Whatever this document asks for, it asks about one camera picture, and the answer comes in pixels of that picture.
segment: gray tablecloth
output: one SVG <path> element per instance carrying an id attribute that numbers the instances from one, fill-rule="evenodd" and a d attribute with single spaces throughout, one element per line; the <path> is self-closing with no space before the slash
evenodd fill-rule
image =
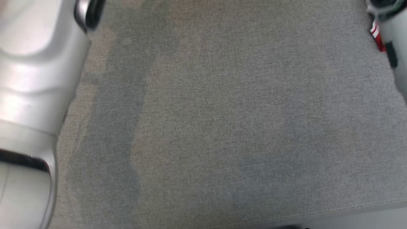
<path id="1" fill-rule="evenodd" d="M 108 1 L 52 229 L 224 229 L 407 206 L 407 109 L 363 0 Z"/>

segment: red object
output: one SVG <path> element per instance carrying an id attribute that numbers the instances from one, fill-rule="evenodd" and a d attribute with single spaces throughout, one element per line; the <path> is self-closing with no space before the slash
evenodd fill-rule
<path id="1" fill-rule="evenodd" d="M 379 28 L 379 24 L 376 22 L 376 20 L 373 20 L 373 24 L 372 24 L 372 28 L 370 30 L 371 35 L 374 38 L 374 41 L 377 44 L 377 47 L 379 48 L 379 50 L 381 52 L 385 52 L 386 51 L 386 46 L 383 44 L 382 40 L 381 40 L 381 34 L 380 34 L 380 28 Z"/>

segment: stitched seam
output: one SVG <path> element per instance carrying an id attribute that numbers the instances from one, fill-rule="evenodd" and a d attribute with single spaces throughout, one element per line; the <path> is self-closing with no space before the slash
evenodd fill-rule
<path id="1" fill-rule="evenodd" d="M 371 206 L 376 206 L 376 205 L 381 205 L 381 204 L 397 203 L 397 202 L 403 202 L 403 201 L 407 201 L 407 197 L 396 198 L 396 199 L 391 199 L 391 200 L 381 200 L 381 201 L 376 201 L 376 202 L 371 202 L 371 203 L 366 203 L 366 204 L 361 204 L 361 205 L 353 205 L 353 206 L 349 206 L 349 207 L 341 207 L 341 208 L 329 209 L 329 210 L 324 210 L 324 211 L 315 211 L 315 212 L 310 212 L 310 213 L 295 214 L 295 215 L 289 215 L 289 216 L 279 216 L 279 217 L 268 218 L 268 219 L 263 219 L 263 220 L 253 220 L 253 221 L 248 221 L 248 222 L 234 223 L 234 224 L 215 226 L 215 227 L 205 227 L 203 229 L 230 228 L 230 227 L 243 226 L 243 225 L 248 226 L 248 225 L 254 225 L 254 224 L 271 222 L 271 221 L 278 221 L 278 220 L 283 220 L 283 219 L 288 220 L 290 218 L 294 218 L 297 216 L 317 216 L 317 215 L 324 215 L 324 214 L 329 214 L 329 213 L 333 213 L 333 212 L 348 211 L 348 210 L 352 210 L 355 208 L 365 207 L 366 205 L 369 205 L 368 207 L 371 207 Z"/>

